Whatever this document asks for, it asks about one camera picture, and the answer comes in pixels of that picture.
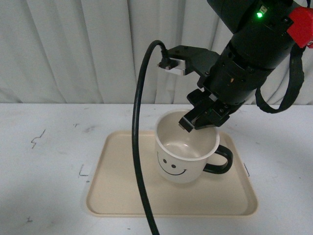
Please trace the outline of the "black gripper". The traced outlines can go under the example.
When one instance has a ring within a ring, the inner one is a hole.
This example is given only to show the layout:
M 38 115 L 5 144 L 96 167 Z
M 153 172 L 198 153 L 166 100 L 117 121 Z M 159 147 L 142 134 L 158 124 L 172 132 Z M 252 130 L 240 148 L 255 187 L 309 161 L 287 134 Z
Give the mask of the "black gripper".
M 188 133 L 220 127 L 229 119 L 230 110 L 238 109 L 272 71 L 273 55 L 267 47 L 229 42 L 221 55 L 203 53 L 197 59 L 201 94 L 194 108 L 179 120 L 179 126 Z

